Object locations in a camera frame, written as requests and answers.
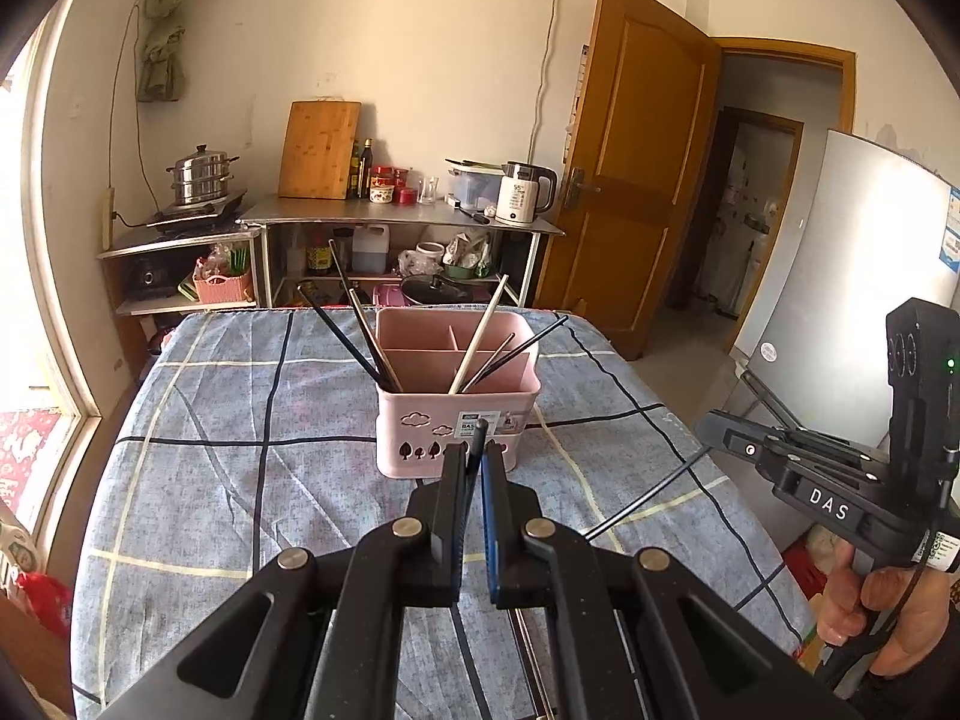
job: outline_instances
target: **hanging cloth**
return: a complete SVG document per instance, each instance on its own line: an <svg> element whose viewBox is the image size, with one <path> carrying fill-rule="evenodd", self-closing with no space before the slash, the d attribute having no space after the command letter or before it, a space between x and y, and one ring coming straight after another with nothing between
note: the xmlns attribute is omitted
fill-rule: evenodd
<svg viewBox="0 0 960 720"><path fill-rule="evenodd" d="M176 13L182 0L143 0L143 15L151 24L143 47L143 66L136 98L141 103L179 100L184 93L184 70L179 47L184 24Z"/></svg>

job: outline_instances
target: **white electric kettle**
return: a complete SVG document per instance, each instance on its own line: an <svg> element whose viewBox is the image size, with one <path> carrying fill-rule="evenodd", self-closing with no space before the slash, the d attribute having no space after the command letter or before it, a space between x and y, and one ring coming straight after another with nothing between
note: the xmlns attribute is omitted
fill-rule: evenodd
<svg viewBox="0 0 960 720"><path fill-rule="evenodd" d="M533 224L536 214L542 214L553 206L557 194L557 174L553 170L524 162L507 162L503 172L500 196L496 201L498 221L525 227ZM541 200L541 178L550 182L546 200Z"/></svg>

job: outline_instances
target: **refrigerator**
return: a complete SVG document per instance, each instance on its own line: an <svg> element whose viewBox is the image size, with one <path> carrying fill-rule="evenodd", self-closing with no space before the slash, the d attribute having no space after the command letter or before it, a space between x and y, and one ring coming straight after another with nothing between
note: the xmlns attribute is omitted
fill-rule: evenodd
<svg viewBox="0 0 960 720"><path fill-rule="evenodd" d="M925 167L830 131L800 248L725 410L752 409L749 418L764 424L795 418L808 429L880 446L893 408L886 314L907 298L952 303L960 254L947 223L958 212L960 194ZM779 549L808 527L750 464L712 457Z"/></svg>

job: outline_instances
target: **wooden door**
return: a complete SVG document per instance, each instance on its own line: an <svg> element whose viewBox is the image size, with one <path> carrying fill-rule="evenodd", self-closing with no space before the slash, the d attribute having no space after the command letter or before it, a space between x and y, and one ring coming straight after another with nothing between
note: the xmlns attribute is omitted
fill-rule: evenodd
<svg viewBox="0 0 960 720"><path fill-rule="evenodd" d="M597 1L556 219L566 236L547 247L536 305L589 319L628 360L683 240L719 74L717 43L656 0Z"/></svg>

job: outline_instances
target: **wooden cutting board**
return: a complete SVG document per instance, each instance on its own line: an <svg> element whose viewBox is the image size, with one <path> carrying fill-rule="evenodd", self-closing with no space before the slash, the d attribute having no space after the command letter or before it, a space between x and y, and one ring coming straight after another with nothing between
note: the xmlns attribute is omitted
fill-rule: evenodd
<svg viewBox="0 0 960 720"><path fill-rule="evenodd" d="M293 103L280 159L281 197L347 197L360 103Z"/></svg>

